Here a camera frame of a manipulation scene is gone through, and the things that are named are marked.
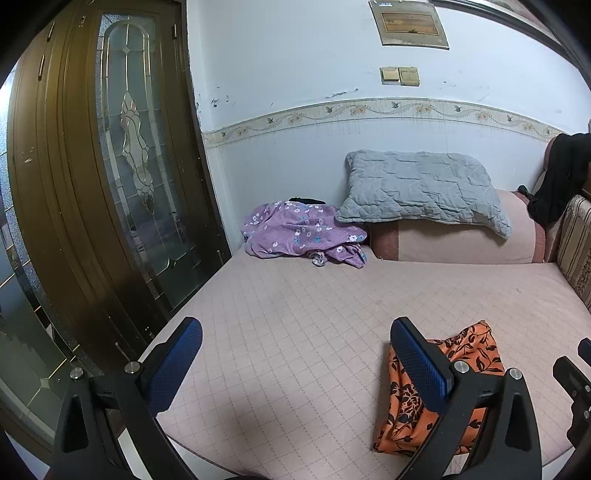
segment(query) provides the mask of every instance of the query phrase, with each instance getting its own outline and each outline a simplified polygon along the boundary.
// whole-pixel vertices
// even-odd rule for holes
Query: purple floral cloth
[[[246,253],[259,258],[308,255],[317,266],[331,257],[361,268],[366,256],[359,243],[367,233],[352,223],[337,222],[336,210],[299,202],[261,205],[244,220]]]

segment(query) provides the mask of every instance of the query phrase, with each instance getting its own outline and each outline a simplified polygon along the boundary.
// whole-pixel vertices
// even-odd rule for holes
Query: metal screw
[[[139,368],[142,366],[139,362],[129,362],[125,365],[125,372],[129,374],[134,374],[139,371]]]
[[[464,360],[458,360],[453,364],[453,368],[455,368],[461,374],[465,374],[468,372],[468,370],[470,370],[470,366]]]
[[[80,367],[75,367],[70,372],[70,378],[72,380],[79,380],[82,377],[84,377],[84,370],[82,370]]]
[[[523,377],[521,370],[519,370],[518,368],[510,368],[509,375],[515,378],[516,380],[520,380]]]

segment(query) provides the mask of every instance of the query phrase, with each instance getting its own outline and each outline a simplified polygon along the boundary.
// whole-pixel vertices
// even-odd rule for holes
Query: floral wallpaper border
[[[230,125],[213,132],[204,132],[206,147],[252,138],[306,125],[374,118],[442,120],[487,125],[548,141],[562,133],[529,117],[474,103],[420,98],[367,98],[317,103],[270,113]]]

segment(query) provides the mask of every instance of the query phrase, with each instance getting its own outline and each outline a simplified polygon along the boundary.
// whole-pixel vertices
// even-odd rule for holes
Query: blue gripper pad
[[[194,318],[178,337],[151,377],[144,395],[153,417],[168,410],[203,341],[201,323]]]
[[[577,348],[577,353],[591,367],[591,340],[588,338],[582,339],[579,348]]]
[[[447,407],[449,387],[428,353],[399,320],[392,324],[390,341],[425,406],[443,415]]]

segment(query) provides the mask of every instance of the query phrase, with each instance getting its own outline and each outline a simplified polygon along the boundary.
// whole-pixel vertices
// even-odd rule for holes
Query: white wall
[[[450,50],[382,46],[366,0],[189,0],[189,49],[205,131],[336,99],[416,96],[520,113],[584,131],[591,94],[568,61],[511,28],[437,8]],[[199,40],[203,65],[193,61]],[[416,66],[420,87],[381,84]],[[217,107],[211,101],[218,99]]]
[[[439,50],[382,46],[366,0],[188,0],[187,9],[204,132],[330,100],[388,97],[485,105],[568,133],[586,131],[591,117],[591,92],[568,61],[532,38],[465,12],[437,9],[450,46]],[[418,67],[420,87],[382,85],[381,66]],[[514,189],[535,181],[544,143],[473,125],[368,119],[208,148],[232,249],[241,244],[243,216],[260,203],[306,195],[341,202],[344,157],[357,148],[470,154],[485,165],[495,187]]]

